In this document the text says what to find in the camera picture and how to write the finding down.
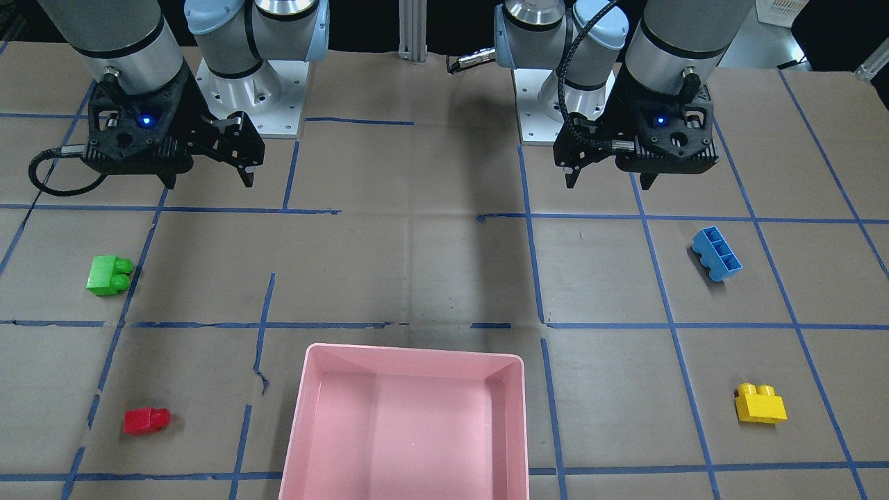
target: pink tray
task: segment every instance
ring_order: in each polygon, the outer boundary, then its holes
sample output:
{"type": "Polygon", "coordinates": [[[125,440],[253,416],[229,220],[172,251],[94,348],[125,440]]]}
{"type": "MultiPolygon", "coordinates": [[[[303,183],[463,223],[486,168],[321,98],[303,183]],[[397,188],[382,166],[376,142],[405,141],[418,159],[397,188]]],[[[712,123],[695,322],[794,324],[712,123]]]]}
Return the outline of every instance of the pink tray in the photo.
{"type": "Polygon", "coordinates": [[[280,500],[527,500],[525,370],[508,354],[316,343],[280,500]]]}

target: green lego brick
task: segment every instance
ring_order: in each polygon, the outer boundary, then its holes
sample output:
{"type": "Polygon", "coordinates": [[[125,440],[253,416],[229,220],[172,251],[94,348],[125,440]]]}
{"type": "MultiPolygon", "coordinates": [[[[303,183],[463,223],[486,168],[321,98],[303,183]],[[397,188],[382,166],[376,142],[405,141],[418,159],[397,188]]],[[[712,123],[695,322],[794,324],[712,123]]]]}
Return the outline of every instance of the green lego brick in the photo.
{"type": "Polygon", "coordinates": [[[93,257],[86,289],[97,296],[117,295],[130,287],[130,278],[127,275],[132,270],[130,259],[117,255],[93,257]]]}

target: blue tape grid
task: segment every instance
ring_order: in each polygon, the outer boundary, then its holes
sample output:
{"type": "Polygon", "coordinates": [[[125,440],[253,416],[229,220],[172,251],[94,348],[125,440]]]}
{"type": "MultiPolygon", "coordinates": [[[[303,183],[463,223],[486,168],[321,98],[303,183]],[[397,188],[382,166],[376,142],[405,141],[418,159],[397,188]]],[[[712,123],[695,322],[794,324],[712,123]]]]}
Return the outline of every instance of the blue tape grid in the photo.
{"type": "Polygon", "coordinates": [[[704,464],[707,467],[707,475],[710,479],[710,488],[713,490],[715,500],[720,500],[719,485],[717,484],[716,471],[713,469],[713,459],[710,457],[709,446],[707,445],[707,436],[704,433],[704,426],[701,423],[701,414],[698,411],[698,404],[694,397],[692,389],[692,379],[688,375],[688,366],[685,364],[685,355],[682,352],[682,343],[679,342],[679,333],[676,328],[676,322],[673,320],[673,311],[669,306],[669,298],[667,297],[667,288],[664,286],[664,279],[661,275],[661,265],[658,263],[658,255],[654,250],[654,240],[652,238],[651,229],[648,227],[648,221],[645,219],[645,207],[642,204],[642,195],[639,193],[639,187],[633,174],[628,174],[629,181],[633,185],[633,194],[636,197],[636,205],[639,208],[639,214],[643,216],[642,228],[645,230],[645,240],[648,242],[648,252],[652,257],[652,266],[654,267],[654,276],[658,280],[658,288],[661,290],[661,300],[663,301],[664,311],[667,313],[667,321],[669,323],[670,335],[673,338],[673,347],[676,349],[676,357],[679,361],[679,369],[682,372],[682,381],[685,384],[685,394],[688,396],[688,402],[692,407],[692,417],[694,418],[694,427],[698,432],[698,440],[701,442],[701,451],[704,455],[704,464]]]}
{"type": "MultiPolygon", "coordinates": [[[[77,121],[79,120],[79,116],[83,114],[84,108],[86,107],[87,102],[90,100],[90,95],[92,94],[92,89],[94,87],[94,83],[90,84],[90,87],[86,90],[86,94],[84,98],[80,101],[80,108],[77,109],[77,116],[71,120],[71,126],[68,127],[68,131],[65,133],[65,138],[62,140],[61,145],[65,146],[68,144],[68,141],[71,140],[71,135],[74,133],[75,127],[77,127],[77,121]]],[[[44,177],[44,183],[46,183],[50,175],[52,175],[52,170],[55,168],[58,159],[52,161],[52,166],[50,166],[49,172],[46,173],[44,177]]],[[[19,228],[15,231],[15,236],[12,237],[12,242],[10,242],[9,246],[6,248],[6,253],[3,256],[3,259],[0,260],[0,276],[3,275],[4,270],[6,270],[6,265],[9,263],[9,260],[12,258],[12,253],[15,252],[15,247],[19,244],[19,240],[21,239],[21,235],[25,232],[25,226],[28,225],[28,220],[31,218],[31,214],[34,212],[35,206],[37,204],[37,200],[40,199],[40,195],[43,193],[38,191],[36,196],[34,196],[34,201],[31,202],[29,206],[21,206],[20,208],[27,208],[28,211],[25,213],[24,218],[22,218],[21,223],[19,224],[19,228]]]]}
{"type": "MultiPolygon", "coordinates": [[[[0,45],[0,54],[3,54],[4,50],[8,42],[4,42],[0,45]]],[[[656,327],[656,328],[670,328],[671,332],[674,335],[674,342],[677,347],[677,355],[680,356],[680,363],[682,363],[681,359],[681,346],[678,344],[677,337],[675,331],[677,328],[694,328],[694,327],[794,327],[797,330],[797,335],[801,345],[803,347],[806,360],[809,363],[809,366],[813,372],[816,383],[818,384],[819,392],[821,394],[822,400],[825,404],[825,408],[827,409],[831,422],[833,423],[835,430],[837,431],[837,437],[840,440],[841,446],[843,447],[844,453],[846,455],[846,462],[815,462],[815,463],[786,463],[786,464],[711,464],[709,460],[707,460],[707,464],[705,465],[683,465],[683,466],[653,466],[653,467],[593,467],[593,468],[565,468],[564,463],[562,462],[562,454],[561,454],[561,440],[558,435],[558,422],[557,422],[557,411],[556,411],[556,402],[555,396],[553,392],[552,385],[552,374],[551,367],[549,364],[549,350],[546,344],[545,339],[541,339],[541,348],[543,350],[544,357],[544,366],[545,373],[547,377],[547,389],[549,396],[549,404],[550,404],[550,416],[553,425],[554,432],[554,442],[556,446],[557,452],[557,468],[556,469],[530,469],[529,473],[531,475],[557,475],[559,476],[559,485],[560,485],[560,494],[563,499],[567,498],[567,492],[565,488],[565,475],[574,475],[574,474],[634,474],[634,473],[680,473],[680,472],[707,472],[711,476],[711,482],[715,485],[715,480],[712,477],[712,472],[722,472],[722,471],[762,471],[762,470],[785,470],[785,469],[793,469],[793,470],[805,470],[805,469],[844,469],[849,468],[853,476],[855,478],[856,486],[859,489],[861,494],[861,498],[867,498],[866,493],[864,492],[863,486],[861,485],[861,480],[858,476],[857,469],[858,468],[889,468],[889,462],[854,462],[852,460],[851,455],[848,451],[848,446],[845,444],[845,440],[843,438],[842,432],[839,429],[836,418],[833,414],[832,408],[829,405],[829,401],[827,399],[826,392],[824,391],[823,384],[821,383],[821,379],[818,376],[817,370],[815,369],[813,359],[809,350],[805,344],[805,338],[802,334],[803,328],[810,329],[874,329],[874,330],[889,330],[889,326],[886,325],[829,325],[829,324],[802,324],[798,323],[795,314],[793,313],[792,307],[789,303],[789,298],[787,297],[786,290],[783,287],[781,282],[781,278],[778,274],[777,268],[774,265],[771,253],[768,250],[768,246],[765,243],[765,237],[759,227],[760,222],[796,222],[796,223],[854,223],[859,225],[862,233],[867,239],[871,250],[876,256],[877,260],[880,263],[881,268],[884,272],[886,272],[885,262],[882,260],[879,252],[876,250],[870,236],[867,232],[867,229],[864,227],[864,224],[886,224],[889,223],[888,220],[873,220],[873,219],[862,219],[854,209],[851,199],[845,193],[845,189],[840,182],[836,171],[833,168],[833,165],[830,163],[827,154],[825,153],[823,147],[821,146],[820,141],[817,138],[814,130],[811,127],[811,124],[808,121],[808,118],[805,116],[804,111],[800,107],[796,96],[791,90],[786,78],[783,74],[781,74],[781,79],[790,94],[791,99],[794,101],[794,104],[797,107],[801,117],[803,118],[806,127],[808,128],[810,134],[815,141],[815,144],[819,148],[822,157],[825,160],[825,163],[828,169],[831,172],[831,175],[834,177],[834,181],[837,184],[837,187],[840,189],[844,200],[849,205],[850,211],[853,214],[853,219],[789,219],[789,218],[758,218],[755,216],[753,212],[752,204],[749,202],[749,197],[747,196],[747,191],[745,190],[743,183],[741,182],[741,178],[738,175],[737,168],[734,165],[733,159],[731,157],[731,153],[728,150],[728,147],[725,143],[725,137],[722,135],[721,130],[719,130],[717,124],[717,133],[720,137],[721,142],[726,150],[726,155],[729,158],[729,163],[732,166],[736,181],[741,188],[741,194],[744,197],[745,203],[747,204],[748,210],[750,212],[750,217],[706,217],[706,216],[675,216],[675,215],[645,215],[644,209],[641,204],[641,198],[639,197],[638,187],[635,182],[633,182],[633,188],[635,195],[637,197],[637,203],[640,209],[640,215],[626,214],[626,215],[610,215],[610,214],[533,214],[530,208],[530,200],[528,195],[528,187],[527,187],[527,178],[525,174],[525,161],[524,154],[521,150],[521,147],[518,150],[519,159],[522,169],[522,181],[523,181],[523,189],[525,195],[525,212],[523,214],[482,214],[479,215],[479,221],[483,221],[487,218],[491,217],[513,217],[513,218],[525,218],[527,222],[528,228],[528,236],[529,236],[529,246],[532,255],[532,266],[533,266],[533,274],[534,274],[534,284],[535,284],[535,294],[538,303],[538,314],[542,322],[542,306],[541,306],[541,292],[540,292],[540,281],[539,281],[539,272],[537,267],[537,259],[536,259],[536,251],[534,248],[533,241],[533,223],[532,219],[534,218],[576,218],[576,219],[630,219],[630,220],[640,220],[643,222],[645,227],[646,239],[648,240],[649,249],[652,253],[653,265],[657,270],[658,278],[659,278],[659,286],[661,287],[662,298],[665,302],[665,309],[668,312],[669,323],[667,324],[632,324],[632,323],[574,323],[574,324],[549,324],[550,327],[563,327],[563,328],[636,328],[636,327],[656,327]],[[740,221],[740,222],[754,222],[757,226],[757,233],[760,237],[760,240],[764,246],[764,250],[766,252],[766,256],[769,259],[770,266],[773,269],[773,274],[778,280],[779,287],[781,289],[781,293],[783,299],[789,309],[790,316],[792,318],[792,323],[790,324],[766,324],[766,323],[674,323],[671,319],[671,314],[669,312],[669,303],[667,302],[667,297],[665,293],[665,289],[663,288],[662,279],[660,276],[660,270],[658,269],[657,257],[653,249],[653,243],[651,240],[650,232],[647,228],[648,220],[693,220],[693,221],[708,221],[708,222],[719,222],[719,221],[740,221]]],[[[41,114],[21,114],[21,113],[0,113],[0,117],[40,117],[40,118],[57,118],[57,119],[72,119],[72,126],[68,130],[68,134],[66,135],[66,139],[64,143],[67,143],[70,135],[74,131],[74,127],[76,126],[76,121],[78,119],[84,118],[83,107],[85,106],[86,99],[81,105],[81,108],[77,111],[76,115],[41,115],[41,114]]],[[[413,125],[413,122],[397,122],[397,121],[378,121],[378,120],[355,120],[348,118],[335,118],[335,117],[315,117],[315,118],[307,118],[306,121],[333,121],[333,122],[344,122],[344,123],[357,123],[357,124],[370,124],[370,125],[413,125]]],[[[21,233],[24,230],[24,227],[28,221],[28,217],[31,212],[35,209],[60,209],[60,210],[134,210],[134,211],[155,211],[155,225],[157,219],[159,218],[160,213],[164,211],[169,212],[220,212],[220,213],[285,213],[285,214],[338,214],[340,211],[336,210],[291,210],[286,209],[290,192],[292,188],[293,176],[296,168],[296,157],[299,150],[299,143],[297,142],[294,146],[294,152],[291,162],[291,171],[288,177],[287,187],[284,195],[284,203],[282,204],[282,209],[262,209],[262,208],[206,208],[206,207],[164,207],[164,200],[166,196],[166,191],[161,197],[161,201],[158,203],[157,207],[151,206],[53,206],[53,205],[43,205],[38,206],[36,204],[37,198],[30,206],[24,204],[0,204],[0,208],[27,208],[28,213],[25,216],[25,219],[22,221],[13,242],[10,244],[9,249],[4,255],[3,260],[0,262],[0,274],[2,274],[3,269],[9,261],[10,255],[17,244],[21,233]]],[[[143,247],[142,255],[140,256],[140,265],[137,268],[137,273],[141,268],[141,264],[144,263],[144,257],[147,255],[148,247],[150,246],[150,239],[153,237],[154,229],[149,232],[149,235],[146,240],[146,245],[143,247]]],[[[119,330],[123,327],[125,312],[128,309],[129,301],[132,299],[132,291],[135,288],[135,279],[134,276],[133,286],[131,286],[131,291],[128,293],[127,301],[124,303],[124,310],[121,314],[121,319],[118,321],[115,340],[112,343],[111,348],[109,349],[108,358],[106,360],[106,366],[103,369],[103,375],[100,380],[100,389],[104,385],[104,382],[107,380],[108,376],[108,368],[110,366],[110,361],[113,356],[113,350],[116,345],[116,340],[119,338],[119,330]]],[[[263,307],[263,316],[267,317],[268,314],[268,304],[270,302],[271,290],[274,286],[274,274],[270,278],[269,281],[269,289],[267,292],[267,298],[263,307]]],[[[262,327],[265,324],[265,319],[263,319],[259,324],[254,323],[245,323],[245,324],[234,324],[234,323],[219,323],[212,325],[204,325],[204,324],[195,324],[195,323],[140,323],[134,324],[134,326],[139,327],[259,327],[260,331],[262,331],[262,327]]],[[[104,325],[103,321],[36,321],[36,320],[3,320],[0,321],[0,324],[15,324],[21,326],[32,326],[32,327],[41,327],[47,325],[55,325],[59,327],[100,327],[104,325]]],[[[387,326],[389,323],[277,323],[277,324],[267,324],[265,327],[320,327],[320,328],[337,328],[337,327],[374,327],[374,328],[382,328],[387,326]]],[[[484,328],[497,328],[497,327],[509,327],[508,324],[491,324],[491,323],[475,323],[471,327],[484,327],[484,328]]],[[[261,333],[258,337],[258,353],[257,353],[257,364],[260,361],[261,355],[261,333]]],[[[687,384],[686,378],[686,389],[689,391],[690,399],[693,398],[693,395],[690,393],[690,386],[687,384]]],[[[98,406],[99,394],[96,394],[94,397],[93,405],[95,407],[98,406]]],[[[693,411],[696,412],[695,405],[692,401],[693,411]]],[[[230,492],[230,498],[235,498],[237,492],[237,482],[239,480],[275,480],[281,478],[281,472],[248,472],[241,473],[241,465],[243,464],[244,458],[244,450],[246,446],[246,436],[247,431],[249,430],[250,424],[250,413],[252,407],[247,405],[244,409],[244,423],[242,424],[241,430],[241,439],[238,445],[238,452],[235,464],[235,470],[232,473],[226,472],[218,472],[218,473],[195,473],[195,474],[184,474],[184,475],[150,475],[150,474],[110,474],[110,473],[86,473],[80,474],[77,473],[77,469],[79,468],[80,462],[83,458],[84,449],[79,448],[75,454],[74,461],[72,462],[71,470],[68,474],[0,474],[0,482],[10,482],[10,481],[64,481],[63,489],[62,489],[62,497],[67,498],[70,494],[70,490],[73,487],[73,483],[75,481],[80,480],[231,480],[232,481],[232,489],[230,492]]],[[[94,416],[94,409],[91,409],[91,417],[90,422],[92,422],[92,417],[94,416]]],[[[696,423],[699,425],[699,434],[701,435],[701,444],[705,449],[706,454],[706,442],[703,439],[703,435],[700,430],[700,421],[696,418],[696,423]]]]}
{"type": "MultiPolygon", "coordinates": [[[[728,148],[728,144],[726,143],[725,137],[723,136],[722,128],[719,126],[719,122],[717,120],[714,120],[714,127],[717,131],[717,135],[719,136],[719,141],[722,143],[723,150],[725,151],[725,157],[728,159],[728,163],[732,168],[734,178],[738,182],[738,187],[741,189],[741,195],[744,198],[744,203],[747,205],[747,210],[750,212],[751,217],[755,217],[756,215],[753,210],[753,204],[750,202],[750,197],[748,196],[747,189],[744,187],[744,182],[741,180],[741,175],[738,173],[738,167],[734,163],[732,152],[728,148]]],[[[818,386],[818,392],[821,395],[821,401],[824,404],[825,410],[827,410],[828,416],[830,417],[830,422],[833,424],[840,447],[843,449],[843,455],[845,456],[847,466],[852,472],[852,477],[855,481],[855,487],[858,488],[858,493],[861,496],[861,500],[868,500],[868,494],[865,492],[864,485],[861,483],[861,476],[859,475],[858,469],[855,466],[855,462],[852,459],[852,453],[849,451],[849,446],[845,442],[843,431],[839,427],[837,416],[834,414],[833,407],[830,405],[830,401],[828,400],[827,392],[825,392],[824,390],[824,384],[821,381],[821,377],[818,375],[818,369],[815,367],[812,353],[809,352],[809,347],[805,342],[803,329],[800,326],[799,321],[797,320],[797,314],[793,310],[793,305],[790,303],[790,297],[787,293],[787,288],[785,288],[784,282],[781,279],[781,274],[778,272],[778,267],[775,265],[774,259],[772,258],[772,252],[771,250],[769,250],[769,245],[765,241],[765,234],[763,233],[762,225],[759,221],[754,221],[753,225],[757,229],[757,235],[759,236],[759,241],[763,246],[763,251],[765,251],[765,257],[766,259],[768,259],[769,266],[772,268],[772,274],[775,277],[775,281],[778,283],[778,288],[781,291],[781,298],[783,299],[784,305],[787,307],[788,314],[790,315],[790,321],[794,329],[797,331],[797,338],[799,339],[800,347],[802,348],[803,354],[805,355],[805,361],[806,363],[808,363],[809,369],[812,372],[812,376],[815,379],[815,385],[818,386]]]]}
{"type": "Polygon", "coordinates": [[[793,89],[790,88],[790,84],[787,81],[787,78],[784,76],[783,71],[778,71],[778,76],[781,77],[781,81],[784,83],[784,88],[787,89],[787,93],[790,95],[790,99],[793,100],[793,105],[797,107],[797,111],[799,111],[799,116],[803,118],[803,123],[805,123],[805,128],[809,130],[809,134],[812,135],[812,140],[815,142],[815,146],[818,147],[818,151],[821,153],[821,158],[824,159],[824,165],[827,166],[830,171],[830,175],[833,177],[834,182],[839,189],[840,194],[843,195],[843,200],[849,206],[849,211],[852,212],[852,217],[854,217],[855,222],[858,224],[858,227],[861,229],[861,234],[864,235],[864,239],[868,241],[868,245],[870,246],[870,251],[874,253],[874,256],[877,258],[877,262],[880,263],[880,268],[883,269],[883,274],[889,278],[889,270],[886,269],[886,264],[883,261],[883,258],[880,256],[880,253],[877,251],[877,247],[874,246],[874,242],[870,239],[870,234],[868,234],[867,228],[864,227],[864,223],[861,221],[861,217],[858,216],[858,211],[855,210],[855,206],[852,204],[852,199],[849,198],[849,195],[845,192],[845,188],[843,187],[843,183],[840,182],[839,176],[837,175],[837,171],[834,170],[833,164],[830,163],[830,158],[828,158],[827,152],[824,151],[824,148],[821,146],[821,141],[818,140],[818,135],[815,133],[814,129],[812,129],[812,124],[809,123],[809,118],[805,115],[802,106],[799,105],[799,101],[797,101],[797,96],[793,93],[793,89]]]}
{"type": "Polygon", "coordinates": [[[259,333],[256,335],[256,360],[253,361],[253,372],[262,379],[262,394],[268,389],[268,378],[260,371],[260,363],[262,362],[262,346],[266,341],[266,327],[268,325],[268,308],[272,303],[272,293],[275,292],[275,273],[273,272],[268,278],[268,288],[266,289],[266,298],[262,302],[262,314],[260,316],[259,333]]]}
{"type": "Polygon", "coordinates": [[[356,118],[339,118],[339,117],[311,117],[306,118],[307,122],[339,122],[343,124],[363,124],[363,125],[402,125],[413,126],[413,122],[403,122],[398,120],[361,120],[356,118]]]}
{"type": "Polygon", "coordinates": [[[231,489],[228,491],[228,500],[237,499],[237,482],[241,479],[241,468],[244,466],[244,451],[247,449],[247,432],[250,430],[250,414],[252,413],[252,411],[252,406],[244,406],[244,422],[241,423],[241,438],[237,442],[235,470],[232,472],[233,477],[231,479],[231,489]]]}

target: floor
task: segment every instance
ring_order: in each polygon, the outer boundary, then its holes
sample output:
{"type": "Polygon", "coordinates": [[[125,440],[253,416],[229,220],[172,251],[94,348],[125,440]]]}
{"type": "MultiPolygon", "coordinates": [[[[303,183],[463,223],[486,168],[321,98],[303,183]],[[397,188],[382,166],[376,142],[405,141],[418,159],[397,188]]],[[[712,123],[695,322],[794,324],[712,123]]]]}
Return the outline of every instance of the floor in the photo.
{"type": "Polygon", "coordinates": [[[718,69],[723,160],[645,192],[610,161],[566,190],[493,65],[332,52],[308,84],[300,141],[268,141],[250,190],[198,160],[175,190],[50,198],[25,165],[84,140],[90,78],[66,46],[0,46],[0,498],[277,498],[316,342],[520,355],[534,500],[889,498],[867,84],[718,69]],[[690,250],[711,225],[744,266],[723,283],[690,250]],[[126,294],[84,290],[97,254],[138,263],[126,294]],[[739,423],[745,382],[789,420],[739,423]],[[171,426],[123,435],[142,406],[171,426]]]}

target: lego brick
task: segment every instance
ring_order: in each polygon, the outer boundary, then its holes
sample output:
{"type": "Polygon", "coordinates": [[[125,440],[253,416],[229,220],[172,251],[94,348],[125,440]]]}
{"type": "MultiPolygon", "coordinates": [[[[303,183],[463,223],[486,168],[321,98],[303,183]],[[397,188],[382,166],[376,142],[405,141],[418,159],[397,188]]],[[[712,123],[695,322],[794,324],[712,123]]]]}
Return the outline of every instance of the lego brick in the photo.
{"type": "Polygon", "coordinates": [[[124,413],[124,434],[141,436],[157,432],[170,424],[170,410],[144,407],[124,413]]]}
{"type": "Polygon", "coordinates": [[[722,281],[744,267],[716,226],[704,228],[694,235],[692,250],[701,256],[701,265],[710,268],[709,276],[713,281],[722,281]]]}
{"type": "Polygon", "coordinates": [[[742,422],[778,423],[787,420],[784,399],[775,394],[771,385],[754,387],[752,383],[742,383],[738,386],[734,405],[738,410],[738,420],[742,422]]]}
{"type": "Polygon", "coordinates": [[[130,259],[117,255],[99,255],[92,259],[86,289],[96,296],[116,295],[130,287],[133,265],[130,259]]]}

